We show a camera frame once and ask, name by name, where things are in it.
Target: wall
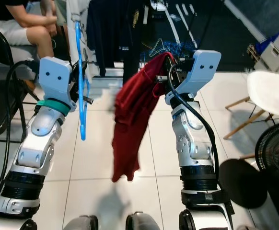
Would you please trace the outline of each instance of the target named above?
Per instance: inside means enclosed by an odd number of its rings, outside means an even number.
[[[279,32],[279,0],[230,0],[265,36]]]

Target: red cloth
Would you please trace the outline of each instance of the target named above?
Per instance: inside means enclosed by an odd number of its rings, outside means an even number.
[[[145,134],[149,117],[164,88],[156,83],[157,75],[164,75],[163,63],[171,53],[156,56],[123,86],[115,101],[115,128],[112,147],[114,149],[113,182],[126,175],[133,180],[134,172],[140,168],[138,151]]]

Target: fan grille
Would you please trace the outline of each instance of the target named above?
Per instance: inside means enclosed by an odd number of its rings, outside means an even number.
[[[259,138],[256,162],[261,171],[279,179],[279,124],[266,130]]]

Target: hanging clothes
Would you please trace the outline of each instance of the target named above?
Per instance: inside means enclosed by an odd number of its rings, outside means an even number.
[[[87,15],[89,49],[95,50],[100,75],[124,60],[124,78],[138,71],[143,0],[91,0]]]
[[[156,83],[157,75],[164,75],[166,57],[174,61],[171,53],[156,56],[123,86],[115,100],[115,128],[112,147],[114,149],[114,174],[112,181],[126,175],[128,181],[140,168],[138,151],[145,134],[149,117],[159,97],[164,94],[162,84]]]

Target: teal band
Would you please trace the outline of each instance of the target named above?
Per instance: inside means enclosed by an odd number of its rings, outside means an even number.
[[[67,114],[70,111],[70,108],[68,108],[68,106],[66,106],[65,104],[53,100],[38,101],[37,105],[46,106],[51,109],[57,110],[61,112],[64,116],[67,116]]]

